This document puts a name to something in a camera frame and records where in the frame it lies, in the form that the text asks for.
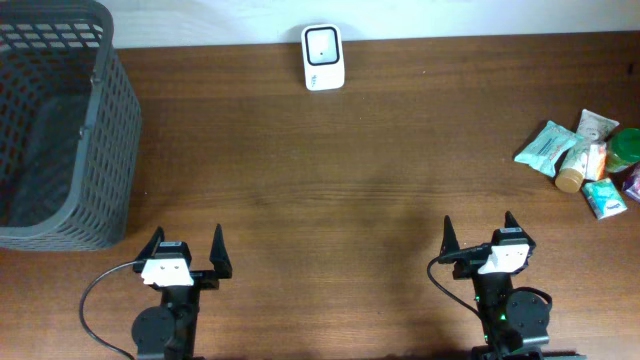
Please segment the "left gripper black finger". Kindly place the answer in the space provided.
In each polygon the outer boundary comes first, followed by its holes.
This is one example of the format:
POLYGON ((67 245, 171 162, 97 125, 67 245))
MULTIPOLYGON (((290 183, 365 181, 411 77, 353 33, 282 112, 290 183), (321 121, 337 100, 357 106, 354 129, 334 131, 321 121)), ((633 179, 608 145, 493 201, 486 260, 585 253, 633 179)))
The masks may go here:
POLYGON ((220 224, 216 225, 209 261, 213 265, 213 270, 218 278, 232 277, 232 264, 228 255, 223 236, 223 229, 220 224))
POLYGON ((136 261, 146 261, 152 258, 156 252, 156 249, 160 243, 164 241, 164 230, 161 226, 158 226, 151 236, 150 240, 143 247, 143 249, 136 256, 136 261))

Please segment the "teal pouch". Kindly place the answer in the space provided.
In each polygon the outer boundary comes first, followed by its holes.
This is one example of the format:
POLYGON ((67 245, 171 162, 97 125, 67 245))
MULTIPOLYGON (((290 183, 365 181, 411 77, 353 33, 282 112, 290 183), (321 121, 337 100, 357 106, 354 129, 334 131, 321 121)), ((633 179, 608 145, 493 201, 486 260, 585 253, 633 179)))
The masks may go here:
POLYGON ((514 157, 514 161, 553 178, 561 155, 583 139, 583 136, 548 120, 536 138, 514 157))

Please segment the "teal tissue pack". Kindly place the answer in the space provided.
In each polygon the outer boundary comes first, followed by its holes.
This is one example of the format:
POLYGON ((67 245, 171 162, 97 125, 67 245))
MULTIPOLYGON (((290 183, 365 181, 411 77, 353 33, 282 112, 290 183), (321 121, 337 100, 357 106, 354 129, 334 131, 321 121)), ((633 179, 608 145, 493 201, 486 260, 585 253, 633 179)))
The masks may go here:
POLYGON ((598 220, 619 215, 628 209, 610 178, 585 183, 582 193, 598 220))

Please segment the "orange tissue pack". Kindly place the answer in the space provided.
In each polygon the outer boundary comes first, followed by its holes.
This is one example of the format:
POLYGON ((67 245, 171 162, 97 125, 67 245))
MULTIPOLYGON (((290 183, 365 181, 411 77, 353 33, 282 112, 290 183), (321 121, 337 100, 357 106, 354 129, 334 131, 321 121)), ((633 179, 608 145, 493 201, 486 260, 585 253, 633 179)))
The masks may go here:
POLYGON ((607 144, 605 142, 593 142, 587 147, 586 180, 599 181, 604 176, 606 156, 607 144))

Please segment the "white cream tube gold cap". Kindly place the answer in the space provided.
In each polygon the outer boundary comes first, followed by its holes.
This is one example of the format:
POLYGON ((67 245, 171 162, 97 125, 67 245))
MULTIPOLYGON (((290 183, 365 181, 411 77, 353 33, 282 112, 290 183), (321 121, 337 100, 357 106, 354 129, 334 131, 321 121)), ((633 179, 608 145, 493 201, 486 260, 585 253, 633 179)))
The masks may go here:
POLYGON ((590 146, 604 140, 619 122, 596 114, 587 109, 581 112, 576 134, 580 139, 567 152, 555 178, 556 187, 566 193, 580 190, 586 176, 590 146))

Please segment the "red purple snack package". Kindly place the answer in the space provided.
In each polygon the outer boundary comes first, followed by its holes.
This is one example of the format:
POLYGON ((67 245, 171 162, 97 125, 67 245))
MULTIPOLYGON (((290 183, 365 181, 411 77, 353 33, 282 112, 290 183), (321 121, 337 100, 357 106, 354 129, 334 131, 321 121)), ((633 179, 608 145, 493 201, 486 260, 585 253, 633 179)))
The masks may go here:
POLYGON ((622 191, 636 202, 640 202, 640 165, 637 164, 624 181, 622 191))

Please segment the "green lid glass jar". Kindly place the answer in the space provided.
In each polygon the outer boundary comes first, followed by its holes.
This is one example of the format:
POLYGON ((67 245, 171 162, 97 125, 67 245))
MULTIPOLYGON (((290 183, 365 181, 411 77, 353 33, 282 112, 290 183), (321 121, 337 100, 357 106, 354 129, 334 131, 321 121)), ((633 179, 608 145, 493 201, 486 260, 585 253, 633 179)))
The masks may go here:
POLYGON ((638 128, 626 128, 610 139, 605 163, 608 173, 622 172, 639 161, 639 133, 638 128))

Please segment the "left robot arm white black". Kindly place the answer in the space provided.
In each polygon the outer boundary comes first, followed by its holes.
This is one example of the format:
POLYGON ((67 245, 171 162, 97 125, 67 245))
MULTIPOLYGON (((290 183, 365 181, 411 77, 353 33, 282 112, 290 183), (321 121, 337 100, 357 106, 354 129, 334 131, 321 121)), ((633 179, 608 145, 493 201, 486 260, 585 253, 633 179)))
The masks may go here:
POLYGON ((183 241, 169 242, 157 228, 135 258, 133 271, 143 283, 161 294, 160 304, 143 310, 131 328, 139 359, 192 359, 194 357, 200 293, 216 290, 232 277, 223 229, 217 225, 209 254, 212 267, 192 270, 191 252, 183 241))

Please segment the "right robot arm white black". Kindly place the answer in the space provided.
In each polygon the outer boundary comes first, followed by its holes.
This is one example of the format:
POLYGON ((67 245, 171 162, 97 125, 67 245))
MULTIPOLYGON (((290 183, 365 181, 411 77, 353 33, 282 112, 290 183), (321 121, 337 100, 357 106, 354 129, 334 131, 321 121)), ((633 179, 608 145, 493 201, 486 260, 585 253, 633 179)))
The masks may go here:
POLYGON ((512 277, 524 271, 536 248, 511 212, 504 226, 496 229, 491 241, 461 248, 451 218, 443 221, 439 255, 427 265, 430 281, 445 295, 470 310, 482 324, 485 344, 470 352, 472 359, 582 359, 575 352, 545 352, 550 342, 547 327, 552 297, 532 287, 514 287, 512 277), (470 305, 442 286, 433 276, 434 264, 452 264, 455 280, 469 279, 474 287, 470 305))

